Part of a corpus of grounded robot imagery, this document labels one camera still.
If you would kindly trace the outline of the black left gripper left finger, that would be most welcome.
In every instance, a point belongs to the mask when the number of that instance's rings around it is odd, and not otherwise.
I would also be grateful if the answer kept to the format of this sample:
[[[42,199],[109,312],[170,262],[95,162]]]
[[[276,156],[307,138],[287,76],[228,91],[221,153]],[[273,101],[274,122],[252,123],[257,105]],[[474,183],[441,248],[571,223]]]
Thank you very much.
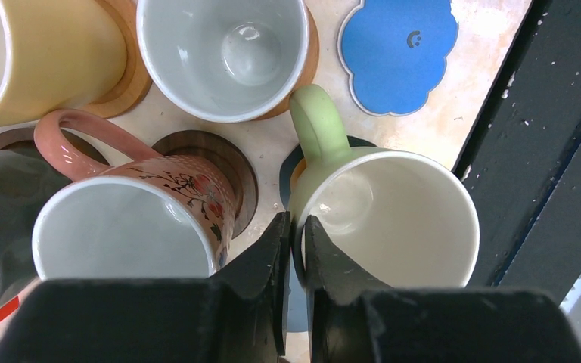
[[[54,280],[0,340],[0,362],[275,362],[284,352],[289,213],[208,278]]]

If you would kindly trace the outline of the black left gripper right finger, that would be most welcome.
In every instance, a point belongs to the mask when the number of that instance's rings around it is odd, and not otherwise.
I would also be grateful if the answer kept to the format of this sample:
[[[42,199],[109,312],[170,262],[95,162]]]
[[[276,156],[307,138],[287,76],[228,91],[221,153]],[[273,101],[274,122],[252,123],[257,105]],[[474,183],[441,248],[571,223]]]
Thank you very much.
[[[314,362],[581,362],[565,314],[544,293],[396,289],[307,219],[305,286]]]

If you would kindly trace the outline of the sage green mug back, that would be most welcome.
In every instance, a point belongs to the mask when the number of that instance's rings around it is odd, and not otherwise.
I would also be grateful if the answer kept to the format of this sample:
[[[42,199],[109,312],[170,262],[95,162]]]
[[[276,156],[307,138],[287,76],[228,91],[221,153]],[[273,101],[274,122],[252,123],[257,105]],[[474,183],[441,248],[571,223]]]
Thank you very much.
[[[308,218],[391,287],[465,287],[479,220],[470,194],[438,162],[407,151],[350,145],[329,94],[293,91],[289,111],[306,167],[290,193],[294,263],[305,277]]]

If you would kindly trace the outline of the brown mug white interior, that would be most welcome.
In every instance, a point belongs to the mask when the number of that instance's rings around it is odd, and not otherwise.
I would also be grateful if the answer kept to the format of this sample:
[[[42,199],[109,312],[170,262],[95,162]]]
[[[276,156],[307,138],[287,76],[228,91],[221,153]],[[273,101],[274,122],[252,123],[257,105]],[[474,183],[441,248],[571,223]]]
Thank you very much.
[[[206,278],[225,265],[238,198],[209,160],[164,156],[74,109],[42,117],[34,142],[70,180],[33,227],[42,280]]]

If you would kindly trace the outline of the dark walnut round coaster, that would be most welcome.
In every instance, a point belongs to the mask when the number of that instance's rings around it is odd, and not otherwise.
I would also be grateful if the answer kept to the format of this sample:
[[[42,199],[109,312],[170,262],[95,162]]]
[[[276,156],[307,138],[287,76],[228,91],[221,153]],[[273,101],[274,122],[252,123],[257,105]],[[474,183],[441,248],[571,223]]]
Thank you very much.
[[[237,198],[233,236],[244,232],[255,215],[259,188],[255,170],[237,146],[212,132],[184,130],[164,136],[152,148],[162,155],[195,155],[215,164]]]

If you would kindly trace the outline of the orange black smiley coaster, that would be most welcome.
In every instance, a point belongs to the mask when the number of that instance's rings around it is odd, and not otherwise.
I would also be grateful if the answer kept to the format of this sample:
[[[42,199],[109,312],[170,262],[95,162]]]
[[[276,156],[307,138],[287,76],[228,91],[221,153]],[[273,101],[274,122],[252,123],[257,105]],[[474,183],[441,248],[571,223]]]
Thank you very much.
[[[285,209],[288,209],[291,192],[305,168],[306,161],[304,160],[303,151],[301,146],[297,144],[281,164],[279,172],[279,195]]]

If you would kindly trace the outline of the small grey blue mug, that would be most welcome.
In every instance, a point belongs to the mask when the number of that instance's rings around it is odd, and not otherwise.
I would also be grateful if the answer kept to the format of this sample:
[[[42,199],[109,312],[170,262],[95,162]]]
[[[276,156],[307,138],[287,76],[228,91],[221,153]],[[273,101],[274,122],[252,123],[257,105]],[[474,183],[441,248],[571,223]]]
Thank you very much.
[[[154,84],[199,119],[239,123],[288,108],[308,82],[303,1],[139,1],[136,31]]]

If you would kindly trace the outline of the light brown round coaster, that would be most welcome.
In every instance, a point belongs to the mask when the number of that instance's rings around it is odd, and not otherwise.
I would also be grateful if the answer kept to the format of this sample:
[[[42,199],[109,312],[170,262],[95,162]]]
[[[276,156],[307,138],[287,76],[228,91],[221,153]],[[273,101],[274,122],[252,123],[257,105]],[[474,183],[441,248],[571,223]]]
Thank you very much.
[[[126,68],[119,82],[108,93],[82,108],[103,118],[113,118],[137,106],[148,93],[152,79],[138,46],[136,3],[131,0],[98,0],[97,3],[112,17],[123,35]]]

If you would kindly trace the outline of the dark green mug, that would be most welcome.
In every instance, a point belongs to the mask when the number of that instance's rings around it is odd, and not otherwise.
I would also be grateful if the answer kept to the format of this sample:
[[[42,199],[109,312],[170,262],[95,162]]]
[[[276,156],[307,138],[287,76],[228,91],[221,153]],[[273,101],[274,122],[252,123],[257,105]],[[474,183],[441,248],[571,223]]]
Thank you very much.
[[[33,226],[49,198],[69,183],[37,150],[0,150],[0,308],[36,278]]]

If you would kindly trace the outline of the blue cloud shaped coaster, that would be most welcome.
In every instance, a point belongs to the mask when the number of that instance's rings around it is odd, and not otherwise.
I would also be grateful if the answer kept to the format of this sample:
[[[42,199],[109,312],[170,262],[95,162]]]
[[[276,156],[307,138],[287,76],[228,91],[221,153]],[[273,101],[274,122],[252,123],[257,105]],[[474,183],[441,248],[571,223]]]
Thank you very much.
[[[373,116],[416,112],[441,82],[457,38],[450,1],[361,1],[338,35],[352,99]]]

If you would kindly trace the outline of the yellow mug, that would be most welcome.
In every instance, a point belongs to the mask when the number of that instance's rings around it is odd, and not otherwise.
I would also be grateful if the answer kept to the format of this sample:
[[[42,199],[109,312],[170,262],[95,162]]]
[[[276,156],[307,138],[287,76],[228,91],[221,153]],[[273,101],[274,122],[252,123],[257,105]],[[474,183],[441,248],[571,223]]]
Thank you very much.
[[[108,93],[126,44],[96,1],[0,1],[0,127]]]

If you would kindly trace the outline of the grey smiley silicone coaster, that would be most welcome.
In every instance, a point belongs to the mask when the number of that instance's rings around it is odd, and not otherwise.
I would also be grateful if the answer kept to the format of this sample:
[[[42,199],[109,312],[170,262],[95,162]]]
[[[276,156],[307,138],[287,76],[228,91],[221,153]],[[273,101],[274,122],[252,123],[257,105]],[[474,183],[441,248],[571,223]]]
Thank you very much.
[[[290,267],[287,304],[287,331],[290,333],[307,332],[309,325],[307,298],[294,267]]]

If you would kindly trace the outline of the dark wooden round coaster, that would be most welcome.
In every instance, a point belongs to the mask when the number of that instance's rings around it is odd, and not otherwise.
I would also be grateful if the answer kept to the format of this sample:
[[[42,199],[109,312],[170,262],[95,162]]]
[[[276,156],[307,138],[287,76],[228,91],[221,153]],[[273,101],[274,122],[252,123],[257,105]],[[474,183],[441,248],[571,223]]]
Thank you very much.
[[[32,126],[1,132],[0,150],[35,148],[33,133],[34,128]],[[63,130],[62,133],[64,134],[64,137],[83,154],[91,157],[99,163],[109,166],[105,157],[87,141],[67,130]]]

